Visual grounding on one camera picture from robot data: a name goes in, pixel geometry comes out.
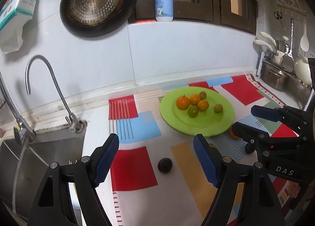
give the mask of plate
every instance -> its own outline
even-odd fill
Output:
[[[176,106],[176,100],[180,96],[190,97],[192,94],[199,94],[201,91],[207,93],[206,101],[209,108],[204,112],[199,112],[198,116],[191,118],[187,110],[180,110]],[[215,113],[214,105],[222,104],[223,112]],[[166,94],[160,104],[160,111],[163,119],[174,129],[195,136],[202,134],[205,137],[215,136],[228,130],[234,123],[234,109],[229,101],[221,94],[210,89],[188,86],[174,89]]]

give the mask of black scissors handle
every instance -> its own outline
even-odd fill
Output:
[[[282,13],[280,11],[274,12],[273,15],[275,16],[277,20],[282,19]]]

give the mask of scissors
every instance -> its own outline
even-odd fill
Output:
[[[284,28],[284,30],[287,31],[287,30],[285,29],[285,27],[283,26],[283,23],[282,23],[282,13],[281,13],[281,11],[274,12],[273,15],[275,16],[275,18],[276,18],[277,20],[280,21],[281,26]]]

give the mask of stainless steel sink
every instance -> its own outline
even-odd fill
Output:
[[[0,197],[25,222],[37,189],[52,162],[74,164],[82,157],[86,132],[69,129],[38,134],[32,143],[19,146],[6,140],[0,146]]]

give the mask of blue label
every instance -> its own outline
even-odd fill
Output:
[[[155,17],[173,17],[173,0],[155,0]]]

